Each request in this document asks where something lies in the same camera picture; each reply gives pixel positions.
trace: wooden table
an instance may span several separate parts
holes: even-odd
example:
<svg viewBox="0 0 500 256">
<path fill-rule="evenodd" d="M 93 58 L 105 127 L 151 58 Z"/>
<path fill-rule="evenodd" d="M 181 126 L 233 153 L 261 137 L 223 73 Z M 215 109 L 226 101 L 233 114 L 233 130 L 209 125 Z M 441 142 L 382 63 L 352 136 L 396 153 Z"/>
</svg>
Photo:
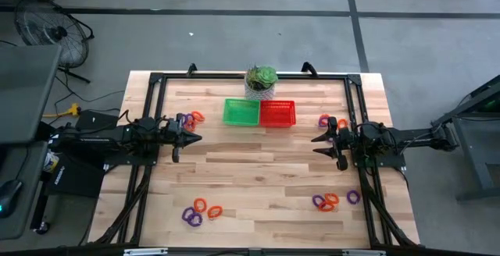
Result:
<svg viewBox="0 0 500 256">
<path fill-rule="evenodd" d="M 141 118 L 149 71 L 132 71 L 122 112 Z M 370 120 L 391 125 L 382 77 L 362 74 Z M 356 110 L 358 101 L 353 91 Z M 312 152 L 327 143 L 311 143 L 324 132 L 317 126 L 321 113 L 348 119 L 344 85 L 335 80 L 280 80 L 277 100 L 295 101 L 297 124 L 292 128 L 226 126 L 225 98 L 243 98 L 243 80 L 169 80 L 163 114 L 202 112 L 206 121 L 196 133 L 203 140 L 186 147 L 180 163 L 171 160 L 171 146 L 161 148 L 153 169 L 145 210 L 141 246 L 146 247 L 369 247 L 363 205 L 350 205 L 346 193 L 359 187 L 357 170 L 340 172 L 335 161 Z M 152 101 L 155 111 L 157 93 Z M 123 207 L 130 166 L 105 176 L 89 240 L 100 237 Z M 401 174 L 380 169 L 388 211 L 405 233 L 418 242 L 409 193 Z M 336 193 L 335 212 L 318 212 L 314 194 Z M 191 228 L 182 211 L 203 197 L 209 206 L 223 206 L 223 215 Z M 377 235 L 382 239 L 380 219 Z M 131 235 L 130 222 L 128 236 Z"/>
</svg>

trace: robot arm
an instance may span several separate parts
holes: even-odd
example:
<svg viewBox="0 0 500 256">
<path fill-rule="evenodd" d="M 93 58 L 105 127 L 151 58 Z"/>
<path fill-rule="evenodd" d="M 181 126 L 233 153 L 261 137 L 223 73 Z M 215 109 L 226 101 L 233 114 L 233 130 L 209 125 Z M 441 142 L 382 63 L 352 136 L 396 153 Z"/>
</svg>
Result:
<svg viewBox="0 0 500 256">
<path fill-rule="evenodd" d="M 367 157 L 394 155 L 400 156 L 406 148 L 431 147 L 436 150 L 453 151 L 457 143 L 447 126 L 421 130 L 397 130 L 386 127 L 383 123 L 361 123 L 359 133 L 347 127 L 337 131 L 337 119 L 328 118 L 328 130 L 325 134 L 312 139 L 312 142 L 329 140 L 331 148 L 317 148 L 313 151 L 337 158 L 337 168 L 346 170 L 348 163 L 342 150 L 352 149 L 355 153 Z"/>
<path fill-rule="evenodd" d="M 179 162 L 180 149 L 202 139 L 186 131 L 177 114 L 174 119 L 142 118 L 111 130 L 79 130 L 65 126 L 52 137 L 49 147 L 55 152 L 71 152 L 90 161 L 110 165 L 154 165 L 155 150 L 173 145 L 172 159 Z"/>
</svg>

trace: concrete floor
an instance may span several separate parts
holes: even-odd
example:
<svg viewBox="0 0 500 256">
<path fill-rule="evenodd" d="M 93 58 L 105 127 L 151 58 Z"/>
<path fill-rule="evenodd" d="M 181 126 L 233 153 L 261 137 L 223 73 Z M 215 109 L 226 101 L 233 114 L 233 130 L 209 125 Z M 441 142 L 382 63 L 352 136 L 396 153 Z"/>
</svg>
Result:
<svg viewBox="0 0 500 256">
<path fill-rule="evenodd" d="M 148 9 L 348 10 L 347 0 L 56 0 L 64 6 Z M 356 0 L 360 11 L 498 12 L 500 0 Z M 349 18 L 272 16 L 79 15 L 95 30 L 91 52 L 75 69 L 92 80 L 70 86 L 95 98 L 125 88 L 132 69 L 242 70 L 253 64 L 298 70 L 304 61 L 323 72 L 359 72 Z M 11 13 L 0 14 L 0 39 L 22 44 Z M 498 20 L 361 19 L 370 72 L 382 73 L 395 127 L 423 128 L 454 108 L 463 95 L 500 73 Z M 52 103 L 66 94 L 56 83 Z M 69 106 L 74 98 L 61 103 Z M 119 108 L 121 95 L 84 105 Z M 410 149 L 410 194 L 422 244 L 498 254 L 500 200 L 459 204 L 455 195 L 474 190 L 460 150 Z M 26 232 L 0 250 L 77 244 L 93 200 L 61 197 L 48 210 L 52 230 Z"/>
</svg>

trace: red ring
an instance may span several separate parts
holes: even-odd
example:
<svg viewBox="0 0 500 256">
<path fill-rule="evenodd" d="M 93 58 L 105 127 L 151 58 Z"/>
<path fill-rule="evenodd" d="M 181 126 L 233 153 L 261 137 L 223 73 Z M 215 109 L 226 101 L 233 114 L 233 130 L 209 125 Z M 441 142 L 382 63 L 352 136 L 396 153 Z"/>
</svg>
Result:
<svg viewBox="0 0 500 256">
<path fill-rule="evenodd" d="M 185 130 L 189 132 L 194 132 L 196 129 L 196 122 L 193 119 L 189 119 L 185 124 L 184 124 Z"/>
<path fill-rule="evenodd" d="M 205 121 L 205 117 L 203 116 L 203 114 L 201 114 L 198 111 L 191 112 L 191 115 L 193 116 L 193 119 L 195 119 L 195 121 L 197 121 L 197 122 L 202 123 Z"/>
<path fill-rule="evenodd" d="M 333 211 L 335 209 L 335 204 L 333 204 L 329 201 L 323 201 L 322 203 L 320 203 L 320 206 L 318 206 L 318 209 L 321 212 L 330 212 L 330 211 Z"/>
<path fill-rule="evenodd" d="M 203 203 L 203 208 L 198 208 L 198 203 L 199 202 L 202 202 Z M 205 212 L 206 210 L 206 200 L 205 198 L 197 198 L 195 199 L 195 211 L 198 212 L 198 213 L 202 213 L 202 212 Z"/>
<path fill-rule="evenodd" d="M 336 194 L 325 194 L 325 201 L 329 201 L 331 204 L 338 204 L 340 202 Z"/>
<path fill-rule="evenodd" d="M 348 123 L 347 123 L 347 120 L 346 119 L 339 119 L 337 121 L 337 128 L 340 129 L 340 128 L 344 128 L 344 127 L 347 127 L 348 126 Z"/>
<path fill-rule="evenodd" d="M 216 214 L 212 214 L 212 211 L 214 210 L 218 210 Z M 216 205 L 216 206 L 212 206 L 211 208 L 209 208 L 209 210 L 207 211 L 207 214 L 209 215 L 209 218 L 210 219 L 213 219 L 215 217 L 219 217 L 221 214 L 222 214 L 222 206 L 219 206 L 219 205 Z"/>
</svg>

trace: plant pot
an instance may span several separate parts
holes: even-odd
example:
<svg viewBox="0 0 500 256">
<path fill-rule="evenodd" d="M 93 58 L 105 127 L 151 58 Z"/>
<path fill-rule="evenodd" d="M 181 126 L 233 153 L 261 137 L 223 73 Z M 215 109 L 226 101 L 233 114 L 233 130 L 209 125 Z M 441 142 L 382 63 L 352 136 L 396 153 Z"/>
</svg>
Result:
<svg viewBox="0 0 500 256">
<path fill-rule="evenodd" d="M 274 84 L 264 91 L 255 91 L 247 84 L 247 75 L 245 74 L 245 98 L 248 100 L 273 100 Z"/>
</svg>

